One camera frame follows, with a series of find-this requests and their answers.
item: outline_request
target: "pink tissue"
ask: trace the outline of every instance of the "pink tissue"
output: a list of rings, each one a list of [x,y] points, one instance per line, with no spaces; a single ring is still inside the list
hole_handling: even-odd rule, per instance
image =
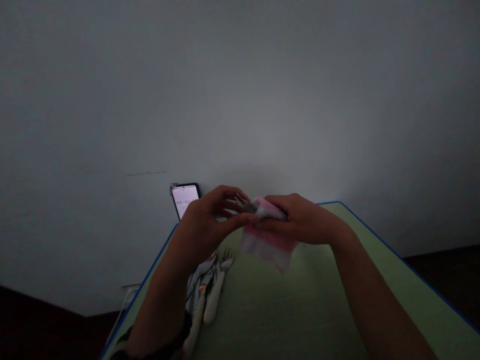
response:
[[[287,214],[262,197],[256,197],[252,205],[256,208],[255,216],[259,220],[274,218],[287,221]],[[240,250],[242,253],[272,262],[283,274],[290,265],[290,257],[298,243],[285,236],[247,225],[243,228]]]

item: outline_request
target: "cable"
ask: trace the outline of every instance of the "cable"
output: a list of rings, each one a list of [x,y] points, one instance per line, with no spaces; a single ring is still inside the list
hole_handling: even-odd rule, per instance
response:
[[[129,292],[127,291],[126,294],[125,294],[125,297],[123,298],[123,303],[121,304],[120,312],[118,313],[118,316],[115,320],[115,324],[113,324],[113,327],[111,328],[110,334],[108,334],[108,337],[106,338],[105,345],[108,344],[108,342],[110,340],[110,337],[112,336],[112,333],[114,332],[115,327],[117,326],[117,324],[120,320],[120,317],[122,316],[122,311],[124,310],[124,306],[125,306],[125,303],[127,302],[128,297],[129,297]]]

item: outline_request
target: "dark floor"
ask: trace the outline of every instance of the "dark floor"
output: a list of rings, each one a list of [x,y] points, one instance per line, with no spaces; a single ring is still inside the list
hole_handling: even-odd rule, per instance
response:
[[[405,259],[480,328],[480,245]],[[1,359],[97,359],[118,312],[83,317],[0,287]]]

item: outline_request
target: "person's right hand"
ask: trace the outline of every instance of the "person's right hand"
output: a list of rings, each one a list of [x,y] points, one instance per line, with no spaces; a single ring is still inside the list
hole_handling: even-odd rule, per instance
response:
[[[269,195],[265,200],[284,210],[288,214],[288,220],[265,218],[256,225],[259,230],[277,233],[302,243],[331,246],[355,236],[345,221],[297,193]]]

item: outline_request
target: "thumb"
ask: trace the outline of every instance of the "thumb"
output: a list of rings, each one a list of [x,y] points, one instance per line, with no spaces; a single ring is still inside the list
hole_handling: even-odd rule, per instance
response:
[[[244,227],[245,225],[253,225],[257,222],[257,217],[251,213],[239,213],[232,216],[227,221],[219,222],[217,229],[222,238],[227,237],[235,230]]]
[[[274,218],[265,218],[255,225],[258,230],[277,233],[288,237],[292,231],[292,224]]]

